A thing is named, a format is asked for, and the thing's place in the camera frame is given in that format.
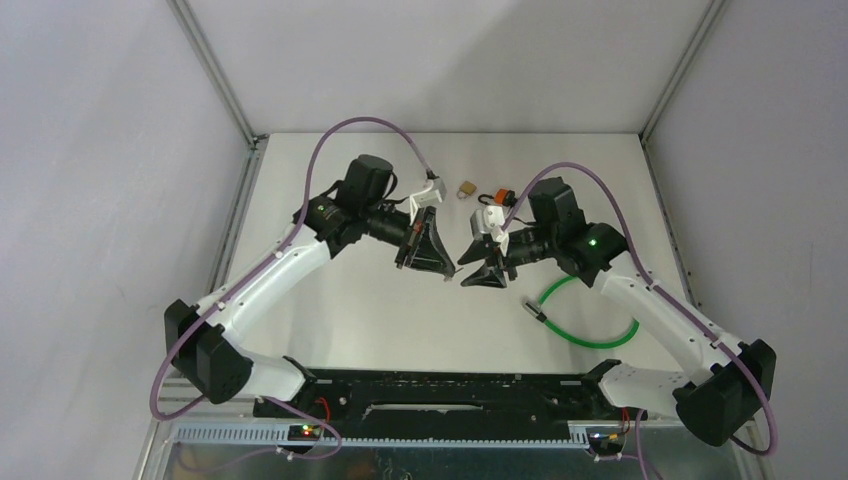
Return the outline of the orange black padlock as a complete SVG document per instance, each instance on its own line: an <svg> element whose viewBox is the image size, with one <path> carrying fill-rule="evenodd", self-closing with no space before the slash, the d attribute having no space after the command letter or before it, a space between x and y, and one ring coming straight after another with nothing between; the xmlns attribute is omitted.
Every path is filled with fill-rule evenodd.
<svg viewBox="0 0 848 480"><path fill-rule="evenodd" d="M480 194L477 200L486 206L498 205L512 208L517 203L517 194L514 190L499 189L495 194Z"/></svg>

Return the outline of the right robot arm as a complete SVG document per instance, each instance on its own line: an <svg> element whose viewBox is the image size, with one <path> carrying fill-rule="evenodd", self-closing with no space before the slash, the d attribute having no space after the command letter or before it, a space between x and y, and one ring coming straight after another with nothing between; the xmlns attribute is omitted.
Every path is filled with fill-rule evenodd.
<svg viewBox="0 0 848 480"><path fill-rule="evenodd" d="M581 392L585 411L606 418L632 407L679 419L696 438L722 446L769 399L777 355L765 341L746 343L665 290L639 267L626 237L586 220L573 189L559 177L536 183L527 199L532 223L506 229L498 204L470 217L472 242L459 262L481 262L462 286L504 288L520 266L553 259L567 275L627 310L677 362L677 372L611 363Z"/></svg>

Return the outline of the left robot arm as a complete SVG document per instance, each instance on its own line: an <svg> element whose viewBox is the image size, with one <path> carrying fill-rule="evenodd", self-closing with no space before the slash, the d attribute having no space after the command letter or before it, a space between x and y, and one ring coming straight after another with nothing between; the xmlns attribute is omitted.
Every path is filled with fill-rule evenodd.
<svg viewBox="0 0 848 480"><path fill-rule="evenodd" d="M399 209L392 165L362 154L343 179L296 211L283 236L237 279L193 304L177 299L164 312L171 365L212 404L239 394L272 397L292 416L316 403L308 371L296 360L250 351L245 342L259 320L290 289L365 236L392 246L399 269L451 279L456 268L437 231L437 206L446 187L428 173L423 189Z"/></svg>

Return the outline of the green cable lock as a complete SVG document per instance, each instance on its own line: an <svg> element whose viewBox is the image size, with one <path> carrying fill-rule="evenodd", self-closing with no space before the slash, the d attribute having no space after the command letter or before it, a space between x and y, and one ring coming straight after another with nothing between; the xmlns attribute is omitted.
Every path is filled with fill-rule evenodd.
<svg viewBox="0 0 848 480"><path fill-rule="evenodd" d="M587 348L590 350L611 350L622 347L623 345L629 343L640 330L640 323L636 319L631 320L628 329L623 334L614 337L611 340L605 341L595 341L575 336L567 332L556 322L549 319L549 317L544 313L542 309L543 305L559 289L569 283L574 282L575 280L576 278L574 276L564 276L560 278L559 280L555 281L550 286L548 286L536 299L524 300L522 302L523 308L529 313L529 315L534 320L541 323L553 334L567 341L568 343L577 345L579 347Z"/></svg>

